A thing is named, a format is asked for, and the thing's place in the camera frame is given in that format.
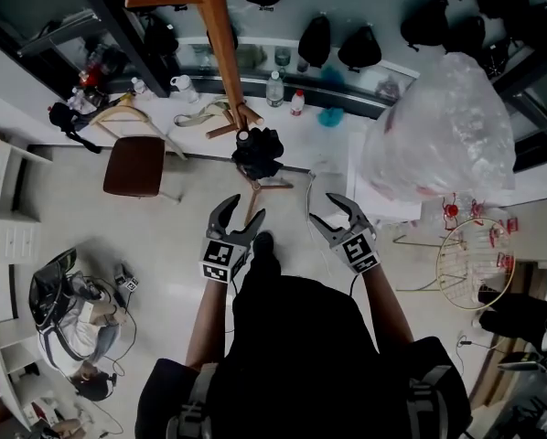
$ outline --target brown chair seat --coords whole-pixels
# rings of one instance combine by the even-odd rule
[[[126,136],[115,142],[102,189],[113,195],[155,197],[160,190],[164,140],[157,136]]]

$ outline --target drawer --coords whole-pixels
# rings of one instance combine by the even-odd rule
[[[38,258],[38,223],[0,222],[0,263],[32,263]]]

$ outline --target black shirt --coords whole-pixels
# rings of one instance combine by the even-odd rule
[[[233,302],[235,338],[207,398],[213,437],[408,437],[410,376],[452,365],[440,342],[427,338],[395,359],[381,356],[346,294],[304,278],[264,280],[245,281]],[[153,387],[157,366],[145,386],[137,438],[165,437],[167,421],[188,400],[196,372],[172,363],[158,361],[174,378],[169,387],[162,380],[165,395]],[[456,402],[451,422],[465,428],[460,376],[451,369],[441,383]],[[151,403],[162,403],[163,417],[152,418]],[[449,437],[458,437],[456,429]]]

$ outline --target wire basket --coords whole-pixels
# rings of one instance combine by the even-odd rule
[[[514,270],[506,229],[492,219],[469,219],[453,229],[440,247],[436,281],[452,305],[477,311],[503,296]]]

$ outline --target black shoe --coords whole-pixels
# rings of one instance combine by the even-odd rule
[[[253,241],[255,257],[274,253],[274,236],[268,230],[260,232]]]

